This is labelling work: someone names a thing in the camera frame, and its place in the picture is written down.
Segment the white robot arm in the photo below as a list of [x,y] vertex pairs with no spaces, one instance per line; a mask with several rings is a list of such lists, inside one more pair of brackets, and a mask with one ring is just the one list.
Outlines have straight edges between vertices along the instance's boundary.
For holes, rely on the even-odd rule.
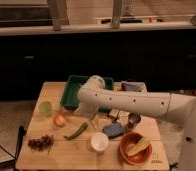
[[196,96],[105,89],[102,77],[91,76],[77,93],[78,111],[93,117],[100,107],[164,120],[184,128],[178,171],[196,171]]

